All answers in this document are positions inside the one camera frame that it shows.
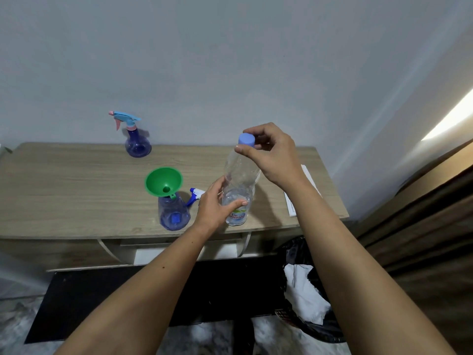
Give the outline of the person's right hand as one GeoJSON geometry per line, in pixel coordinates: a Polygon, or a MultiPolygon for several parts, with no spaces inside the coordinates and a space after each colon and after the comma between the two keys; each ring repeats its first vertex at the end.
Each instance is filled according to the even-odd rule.
{"type": "Polygon", "coordinates": [[[309,184],[296,145],[291,136],[274,123],[257,125],[243,130],[255,136],[255,146],[261,145],[260,161],[257,165],[266,178],[287,194],[296,185],[309,184]]]}

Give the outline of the person's left hand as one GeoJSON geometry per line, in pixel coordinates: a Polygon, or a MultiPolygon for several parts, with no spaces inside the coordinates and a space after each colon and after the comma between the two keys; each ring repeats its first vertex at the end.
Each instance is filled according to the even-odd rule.
{"type": "Polygon", "coordinates": [[[191,228],[210,237],[225,222],[227,217],[223,215],[220,204],[220,193],[225,183],[225,177],[221,176],[214,181],[199,201],[198,213],[191,228]]]}

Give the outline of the clear plastic water bottle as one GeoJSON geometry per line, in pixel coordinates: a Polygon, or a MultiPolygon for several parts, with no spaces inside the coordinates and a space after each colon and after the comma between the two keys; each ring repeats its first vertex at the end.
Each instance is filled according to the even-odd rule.
{"type": "Polygon", "coordinates": [[[234,150],[230,152],[225,165],[221,204],[229,205],[236,199],[243,199],[247,204],[233,210],[227,217],[226,223],[229,226],[240,226],[245,223],[260,175],[261,170],[255,162],[234,150]]]}

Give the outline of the person's right forearm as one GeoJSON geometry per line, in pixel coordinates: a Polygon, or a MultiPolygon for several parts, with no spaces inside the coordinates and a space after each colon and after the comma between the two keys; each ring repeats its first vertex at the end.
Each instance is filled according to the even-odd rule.
{"type": "Polygon", "coordinates": [[[303,173],[281,181],[352,355],[456,355],[303,173]]]}

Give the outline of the person's left forearm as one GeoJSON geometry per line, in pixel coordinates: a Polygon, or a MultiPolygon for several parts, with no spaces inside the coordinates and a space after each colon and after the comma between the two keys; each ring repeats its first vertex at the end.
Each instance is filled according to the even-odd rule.
{"type": "MultiPolygon", "coordinates": [[[[210,238],[191,227],[182,236],[198,245],[210,238]]],[[[54,355],[156,355],[195,263],[189,256],[153,260],[97,306],[54,355]]]]}

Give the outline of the white and blue spray head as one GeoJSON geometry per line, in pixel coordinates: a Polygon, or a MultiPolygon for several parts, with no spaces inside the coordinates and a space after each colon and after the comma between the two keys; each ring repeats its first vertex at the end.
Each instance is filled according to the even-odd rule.
{"type": "Polygon", "coordinates": [[[200,198],[206,191],[200,190],[198,188],[190,188],[190,192],[191,192],[191,197],[186,203],[186,207],[190,207],[194,202],[196,202],[197,200],[200,200],[200,198]]]}

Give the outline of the white paper sheet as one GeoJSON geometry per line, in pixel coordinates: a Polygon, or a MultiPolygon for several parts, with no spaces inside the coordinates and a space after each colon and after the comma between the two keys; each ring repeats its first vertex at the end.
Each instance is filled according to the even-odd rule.
{"type": "MultiPolygon", "coordinates": [[[[314,180],[313,180],[313,178],[312,178],[312,176],[311,176],[311,174],[310,174],[310,172],[309,172],[307,166],[306,166],[306,165],[301,165],[301,167],[302,167],[302,169],[303,169],[303,172],[304,172],[306,178],[309,180],[309,182],[311,183],[311,185],[313,186],[313,188],[318,192],[318,194],[319,194],[321,197],[323,197],[322,194],[320,193],[320,191],[318,190],[318,188],[317,188],[317,186],[316,186],[316,184],[315,184],[315,182],[314,182],[314,180]]],[[[290,198],[289,198],[289,196],[287,195],[286,192],[284,192],[284,196],[285,196],[285,200],[286,200],[286,204],[287,204],[287,211],[288,211],[289,216],[291,216],[291,217],[297,216],[297,213],[296,213],[296,210],[295,210],[295,208],[294,208],[294,205],[293,205],[292,201],[290,200],[290,198]]]]}

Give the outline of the blue headless spray bottle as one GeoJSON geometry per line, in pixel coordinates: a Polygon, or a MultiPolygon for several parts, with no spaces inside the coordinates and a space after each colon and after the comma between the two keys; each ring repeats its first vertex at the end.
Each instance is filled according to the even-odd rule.
{"type": "Polygon", "coordinates": [[[158,197],[158,217],[160,224],[169,231],[183,229],[191,220],[188,206],[179,193],[174,197],[158,197]]]}

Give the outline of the black trash bin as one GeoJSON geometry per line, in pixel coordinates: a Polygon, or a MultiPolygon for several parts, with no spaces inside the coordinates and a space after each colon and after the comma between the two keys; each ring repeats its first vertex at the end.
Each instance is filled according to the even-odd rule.
{"type": "MultiPolygon", "coordinates": [[[[290,239],[279,246],[277,256],[283,266],[287,264],[313,266],[310,250],[303,235],[290,239]]],[[[283,308],[275,310],[276,315],[288,325],[300,329],[308,336],[328,344],[345,343],[345,337],[337,322],[333,310],[328,310],[322,325],[317,325],[300,318],[288,300],[284,300],[283,308]]]]}

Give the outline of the green plastic funnel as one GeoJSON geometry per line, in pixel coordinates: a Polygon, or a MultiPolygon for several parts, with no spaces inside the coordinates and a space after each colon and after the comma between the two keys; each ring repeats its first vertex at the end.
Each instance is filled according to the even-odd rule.
{"type": "Polygon", "coordinates": [[[145,178],[146,191],[155,197],[176,198],[176,193],[183,184],[183,176],[172,167],[160,167],[151,171],[145,178]]]}

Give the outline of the white desk drawer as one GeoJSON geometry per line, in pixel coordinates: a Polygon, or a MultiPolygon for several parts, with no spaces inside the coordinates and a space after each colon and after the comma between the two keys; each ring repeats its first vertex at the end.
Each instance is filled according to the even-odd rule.
{"type": "Polygon", "coordinates": [[[252,232],[220,234],[201,245],[187,244],[184,236],[171,238],[100,239],[102,248],[121,266],[145,266],[163,256],[164,259],[192,257],[194,261],[226,260],[241,257],[252,232]]]}

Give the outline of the crumpled white paper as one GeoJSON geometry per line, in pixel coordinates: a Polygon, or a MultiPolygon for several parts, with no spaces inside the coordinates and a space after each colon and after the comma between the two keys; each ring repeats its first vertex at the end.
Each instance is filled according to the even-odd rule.
{"type": "Polygon", "coordinates": [[[311,284],[308,275],[313,269],[312,265],[287,264],[283,269],[287,279],[285,297],[299,318],[322,326],[331,305],[311,284]]]}

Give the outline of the blue spray bottle pink trigger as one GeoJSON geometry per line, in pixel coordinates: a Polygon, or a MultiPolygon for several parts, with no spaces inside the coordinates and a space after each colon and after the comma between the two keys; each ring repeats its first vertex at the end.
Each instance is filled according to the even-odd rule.
{"type": "Polygon", "coordinates": [[[141,118],[117,111],[109,111],[108,114],[115,120],[116,131],[121,130],[121,124],[125,124],[127,132],[125,150],[131,157],[143,158],[151,153],[151,143],[145,136],[140,134],[136,125],[138,121],[141,121],[141,118]]]}

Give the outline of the wooden desk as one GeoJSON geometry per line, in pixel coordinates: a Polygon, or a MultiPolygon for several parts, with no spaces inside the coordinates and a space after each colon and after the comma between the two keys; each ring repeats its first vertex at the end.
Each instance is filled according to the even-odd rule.
{"type": "Polygon", "coordinates": [[[233,147],[153,145],[144,158],[114,144],[23,143],[0,159],[0,251],[46,271],[144,265],[192,225],[160,224],[147,175],[173,167],[180,196],[206,190],[233,147]]]}

